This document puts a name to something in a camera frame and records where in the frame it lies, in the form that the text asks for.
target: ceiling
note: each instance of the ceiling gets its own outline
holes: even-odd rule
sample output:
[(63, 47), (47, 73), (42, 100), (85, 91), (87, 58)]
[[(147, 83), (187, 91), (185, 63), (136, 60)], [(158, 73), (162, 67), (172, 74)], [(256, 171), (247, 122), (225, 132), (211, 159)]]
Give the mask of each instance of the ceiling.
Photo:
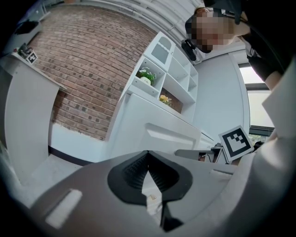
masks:
[[(153, 30), (162, 31), (178, 46), (186, 39), (185, 22), (196, 7), (204, 6), (202, 0), (82, 0), (82, 4), (109, 8), (148, 25)], [(243, 50), (245, 45), (239, 39), (210, 54), (201, 54), (208, 59), (235, 50)]]

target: floor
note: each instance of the floor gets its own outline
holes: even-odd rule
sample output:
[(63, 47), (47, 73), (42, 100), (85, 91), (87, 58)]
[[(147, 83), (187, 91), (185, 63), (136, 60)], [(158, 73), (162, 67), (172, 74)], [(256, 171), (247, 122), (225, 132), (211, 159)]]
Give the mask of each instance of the floor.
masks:
[(24, 185), (19, 183), (11, 170), (6, 172), (6, 180), (11, 196), (30, 208), (46, 190), (80, 168), (79, 165), (50, 155)]
[[(4, 176), (10, 195), (28, 208), (49, 188), (82, 168), (82, 166), (50, 155), (33, 172), (31, 178), (24, 185), (21, 185), (11, 165), (9, 165), (7, 154), (3, 158), (1, 159), (1, 165), (4, 167)], [(154, 218), (157, 224), (160, 224), (162, 194), (149, 172), (145, 177), (142, 193), (147, 196), (147, 212)]]

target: white cabinet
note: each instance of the white cabinet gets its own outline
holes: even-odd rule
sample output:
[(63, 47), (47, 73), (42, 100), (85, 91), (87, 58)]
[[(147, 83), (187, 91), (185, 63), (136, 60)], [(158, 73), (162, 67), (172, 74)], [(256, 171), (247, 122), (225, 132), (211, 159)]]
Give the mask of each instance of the white cabinet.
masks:
[(125, 95), (109, 139), (110, 158), (143, 150), (196, 150), (201, 131), (136, 94)]
[(1, 58), (6, 80), (4, 132), (9, 159), (24, 184), (49, 156), (49, 122), (56, 94), (65, 87), (30, 65), (17, 53)]
[(175, 43), (170, 40), (164, 33), (160, 32), (152, 40), (144, 52), (144, 56), (158, 64), (163, 70), (168, 71)]
[(199, 150), (210, 150), (214, 146), (215, 146), (214, 140), (202, 133), (202, 135), (200, 137), (200, 142), (198, 144), (198, 149)]

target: paper tag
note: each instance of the paper tag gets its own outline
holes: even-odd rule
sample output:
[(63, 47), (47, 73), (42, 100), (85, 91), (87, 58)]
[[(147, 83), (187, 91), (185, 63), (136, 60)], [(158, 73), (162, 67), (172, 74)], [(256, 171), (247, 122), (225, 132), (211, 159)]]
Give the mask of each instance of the paper tag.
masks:
[(229, 131), (219, 134), (219, 138), (221, 139), (229, 162), (254, 150), (254, 147), (242, 126), (237, 126)]
[(33, 64), (38, 59), (37, 54), (32, 50), (29, 56), (26, 58), (26, 61), (30, 64)]

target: white drawer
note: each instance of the white drawer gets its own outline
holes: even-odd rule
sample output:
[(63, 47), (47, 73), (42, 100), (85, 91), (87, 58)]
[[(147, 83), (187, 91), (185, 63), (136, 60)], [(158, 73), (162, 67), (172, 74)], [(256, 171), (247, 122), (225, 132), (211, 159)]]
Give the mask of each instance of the white drawer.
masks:
[(202, 135), (200, 137), (198, 149), (199, 150), (210, 150), (214, 146), (215, 146), (215, 141), (202, 133)]

